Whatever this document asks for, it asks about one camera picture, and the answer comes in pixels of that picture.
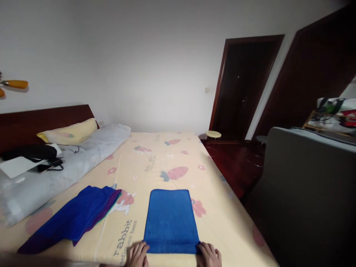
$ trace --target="pillow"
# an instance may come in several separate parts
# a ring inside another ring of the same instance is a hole
[[[68,127],[38,133],[37,136],[46,143],[59,145],[77,145],[97,130],[95,118],[76,123]]]

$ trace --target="hand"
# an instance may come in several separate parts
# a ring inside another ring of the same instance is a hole
[[[198,248],[203,253],[205,267],[222,267],[221,253],[212,244],[201,242]]]
[[[147,250],[149,245],[146,242],[141,242],[129,248],[126,267],[148,267]]]

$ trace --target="wooden door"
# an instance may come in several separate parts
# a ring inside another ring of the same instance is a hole
[[[350,5],[296,33],[255,136],[302,127],[318,98],[340,96],[356,74],[355,16]]]
[[[210,130],[244,140],[284,35],[227,39]]]

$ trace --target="metal stool legs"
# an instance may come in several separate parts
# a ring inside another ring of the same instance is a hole
[[[209,136],[207,136],[206,134],[204,134],[205,145],[208,144],[208,139],[209,139]],[[215,151],[214,155],[210,155],[211,157],[214,157],[214,156],[217,156],[217,155],[218,155],[219,143],[218,143],[218,145],[217,145],[217,148],[215,148],[215,147],[216,147],[216,140],[217,140],[217,139],[220,141],[221,137],[219,137],[219,138],[214,138],[213,147],[211,147],[211,146],[205,146],[205,148],[210,148],[210,149],[212,149],[212,150]]]
[[[264,144],[264,142],[263,142],[264,139],[262,139],[262,138],[257,138],[257,140],[258,140],[259,142],[261,142],[261,146],[263,146],[263,144]],[[251,161],[251,160],[248,158],[248,156],[250,156],[250,154],[245,154],[245,159],[246,159],[247,162],[249,162],[249,163],[251,163],[251,164],[253,164],[253,165],[257,166],[257,167],[263,168],[263,166],[258,165],[258,164],[256,164],[256,163],[254,163],[253,161]],[[252,155],[251,157],[264,159],[264,156],[259,156],[259,155],[257,155],[257,154],[254,154],[254,155]]]

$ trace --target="wooden headboard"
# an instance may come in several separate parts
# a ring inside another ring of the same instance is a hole
[[[37,133],[90,118],[94,115],[89,105],[0,114],[0,153],[22,145],[44,144]]]

